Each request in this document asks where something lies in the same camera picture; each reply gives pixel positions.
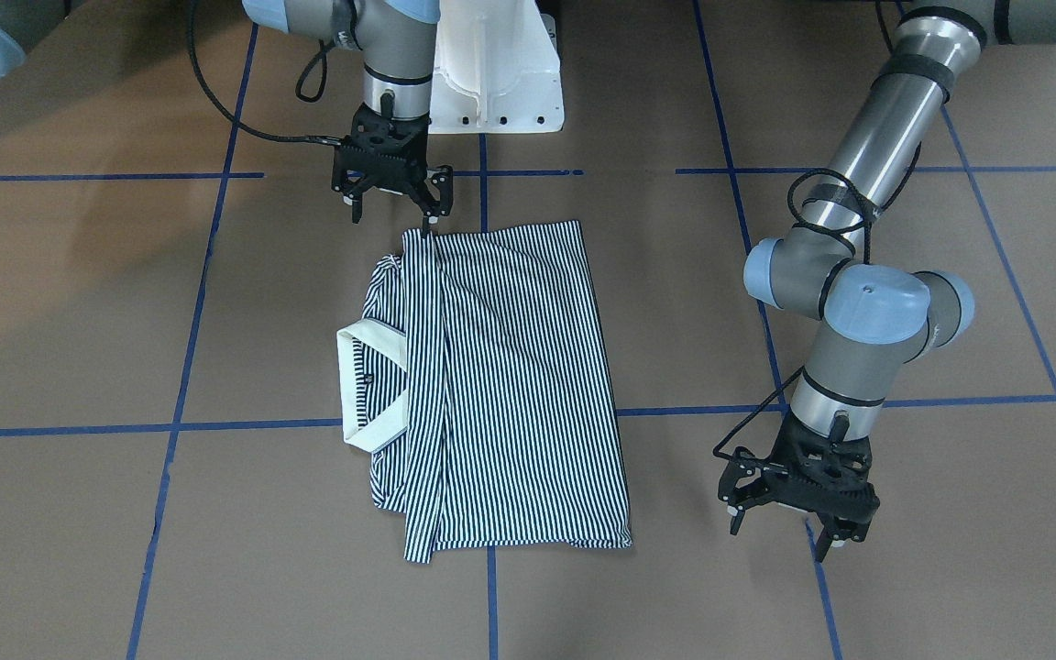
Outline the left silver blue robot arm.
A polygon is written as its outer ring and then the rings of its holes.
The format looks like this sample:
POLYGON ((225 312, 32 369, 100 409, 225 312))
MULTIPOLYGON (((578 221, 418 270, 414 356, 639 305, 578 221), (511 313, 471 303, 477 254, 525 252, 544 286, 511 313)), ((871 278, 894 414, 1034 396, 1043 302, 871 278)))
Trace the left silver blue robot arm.
POLYGON ((744 288, 818 322, 770 455, 715 447, 718 497, 737 534, 754 507, 778 504, 819 521, 817 561, 866 539, 880 499, 869 480, 876 416, 905 364, 972 325, 972 288, 939 270, 872 259, 876 221, 905 187, 926 131, 957 81, 989 46, 1056 45, 1056 1, 914 1, 885 30, 889 55, 833 158, 789 184, 793 223, 752 247, 744 288))

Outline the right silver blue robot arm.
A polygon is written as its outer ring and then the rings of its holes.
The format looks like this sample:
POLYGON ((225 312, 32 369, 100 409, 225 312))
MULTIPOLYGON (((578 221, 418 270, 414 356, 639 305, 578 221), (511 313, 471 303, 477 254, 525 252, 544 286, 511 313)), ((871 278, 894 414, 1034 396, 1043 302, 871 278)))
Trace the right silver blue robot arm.
MULTIPOLYGON (((0 1, 0 79, 61 26, 77 1, 0 1)), ((422 231, 431 233, 453 208, 451 167, 427 162, 432 72, 440 5, 436 1, 246 1, 246 16, 261 27, 318 42, 312 64, 331 51, 363 55, 363 102, 343 137, 271 134, 247 124, 218 99, 196 50, 197 1, 187 5, 187 53, 194 79, 211 105, 235 129, 265 142, 319 145, 334 151, 331 187, 363 216, 370 191, 406 196, 418 206, 422 231)))

